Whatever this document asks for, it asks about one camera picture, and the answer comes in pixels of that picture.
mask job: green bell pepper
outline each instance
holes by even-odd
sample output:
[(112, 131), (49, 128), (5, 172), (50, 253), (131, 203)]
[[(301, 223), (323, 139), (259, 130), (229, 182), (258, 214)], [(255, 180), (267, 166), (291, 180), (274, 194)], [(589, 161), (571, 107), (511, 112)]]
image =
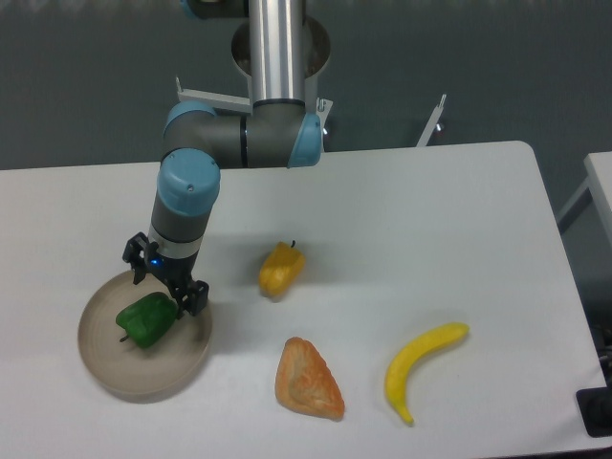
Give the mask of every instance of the green bell pepper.
[(142, 297), (117, 314), (115, 322), (142, 349), (157, 342), (176, 320), (177, 307), (166, 294)]

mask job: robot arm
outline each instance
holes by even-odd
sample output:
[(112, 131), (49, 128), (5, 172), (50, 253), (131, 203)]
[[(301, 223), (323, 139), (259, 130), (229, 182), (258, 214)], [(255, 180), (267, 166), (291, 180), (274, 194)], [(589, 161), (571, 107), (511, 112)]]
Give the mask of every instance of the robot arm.
[(131, 238), (123, 253), (134, 283), (147, 273), (161, 280), (179, 317), (196, 316), (208, 301), (208, 284), (193, 280), (191, 271), (219, 194), (220, 169), (298, 167), (320, 158), (320, 120), (304, 103), (302, 1), (250, 0), (249, 10), (252, 115), (217, 116), (198, 101), (170, 111), (149, 233)]

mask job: yellow bell pepper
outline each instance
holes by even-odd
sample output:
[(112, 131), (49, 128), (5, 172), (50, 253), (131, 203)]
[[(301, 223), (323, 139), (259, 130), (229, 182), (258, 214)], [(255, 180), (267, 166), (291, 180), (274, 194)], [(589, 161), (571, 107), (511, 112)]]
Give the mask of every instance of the yellow bell pepper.
[(279, 242), (261, 267), (259, 288), (269, 296), (281, 295), (302, 271), (305, 263), (306, 258), (295, 248), (295, 241), (291, 246)]

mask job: banana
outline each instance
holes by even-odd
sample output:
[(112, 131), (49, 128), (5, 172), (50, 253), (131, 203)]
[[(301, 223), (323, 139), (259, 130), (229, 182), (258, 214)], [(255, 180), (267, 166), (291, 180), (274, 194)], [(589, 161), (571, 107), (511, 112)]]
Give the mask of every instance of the banana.
[(384, 377), (384, 395), (407, 424), (414, 423), (405, 405), (405, 385), (410, 368), (421, 357), (462, 339), (469, 330), (468, 325), (460, 322), (433, 328), (409, 342), (389, 364)]

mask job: bread slice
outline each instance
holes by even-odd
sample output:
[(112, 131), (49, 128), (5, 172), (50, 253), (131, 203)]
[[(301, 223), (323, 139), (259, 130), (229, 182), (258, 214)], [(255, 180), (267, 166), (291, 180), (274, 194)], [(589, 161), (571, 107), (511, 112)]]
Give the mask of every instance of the bread slice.
[(336, 380), (315, 346), (306, 339), (291, 338), (280, 357), (276, 399), (292, 411), (339, 421), (344, 400)]

